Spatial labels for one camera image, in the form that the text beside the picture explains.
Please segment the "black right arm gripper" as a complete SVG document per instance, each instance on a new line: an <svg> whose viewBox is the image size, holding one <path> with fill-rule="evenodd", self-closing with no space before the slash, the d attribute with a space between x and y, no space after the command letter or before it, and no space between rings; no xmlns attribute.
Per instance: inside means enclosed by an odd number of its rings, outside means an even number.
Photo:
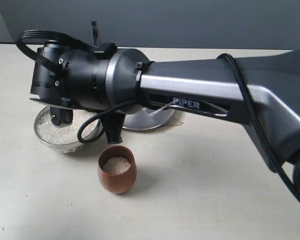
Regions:
<svg viewBox="0 0 300 240"><path fill-rule="evenodd" d="M30 94L34 97L30 100L50 106L50 121L53 126L68 127L73 123L73 101L66 93L64 70L73 49L57 41L46 41L43 47L37 49L37 53L56 64L61 73L54 73L36 62L30 88Z"/></svg>

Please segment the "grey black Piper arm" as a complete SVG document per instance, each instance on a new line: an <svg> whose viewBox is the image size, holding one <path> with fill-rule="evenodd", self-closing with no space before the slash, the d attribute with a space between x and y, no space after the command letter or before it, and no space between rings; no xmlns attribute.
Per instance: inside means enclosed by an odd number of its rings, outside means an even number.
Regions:
<svg viewBox="0 0 300 240"><path fill-rule="evenodd" d="M34 56L33 100L94 112L109 144L122 142L125 116L142 107L236 123L300 202L300 49L155 62L112 43L88 52L49 41Z"/></svg>

